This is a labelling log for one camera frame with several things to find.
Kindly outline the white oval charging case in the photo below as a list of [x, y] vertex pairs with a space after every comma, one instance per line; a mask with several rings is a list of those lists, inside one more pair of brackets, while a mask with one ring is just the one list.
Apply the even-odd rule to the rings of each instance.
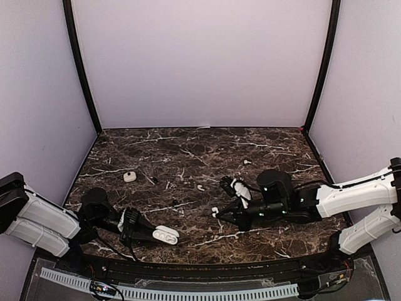
[[169, 245], [176, 245], [179, 240], [179, 233], [169, 227], [159, 225], [152, 233], [153, 238]]

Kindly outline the white hook earbud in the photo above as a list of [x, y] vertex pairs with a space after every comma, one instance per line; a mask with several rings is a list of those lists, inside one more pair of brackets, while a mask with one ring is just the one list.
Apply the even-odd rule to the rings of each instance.
[[215, 218], [219, 213], [219, 209], [217, 207], [212, 208], [212, 216]]

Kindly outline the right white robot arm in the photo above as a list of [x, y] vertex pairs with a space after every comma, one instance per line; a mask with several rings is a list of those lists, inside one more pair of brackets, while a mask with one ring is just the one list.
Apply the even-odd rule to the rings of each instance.
[[220, 187], [233, 202], [223, 209], [213, 208], [213, 217], [236, 225], [239, 231], [249, 231], [257, 219], [306, 224], [376, 206], [358, 223], [331, 235], [328, 252], [320, 257], [320, 267], [326, 272], [335, 271], [344, 256], [400, 226], [398, 157], [370, 176], [339, 184], [311, 181], [293, 186], [288, 173], [275, 169], [261, 172], [256, 182], [258, 186], [251, 187], [240, 179], [223, 177]]

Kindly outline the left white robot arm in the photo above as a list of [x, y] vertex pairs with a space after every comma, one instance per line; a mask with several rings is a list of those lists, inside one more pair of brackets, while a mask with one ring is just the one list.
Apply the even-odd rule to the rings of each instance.
[[84, 194], [75, 212], [34, 192], [18, 172], [1, 178], [1, 233], [59, 258], [64, 256], [65, 265], [73, 272], [84, 273], [88, 269], [87, 257], [73, 247], [98, 239], [99, 229], [118, 234], [120, 242], [129, 247], [132, 241], [155, 241], [162, 228], [136, 209], [117, 211], [100, 187]]

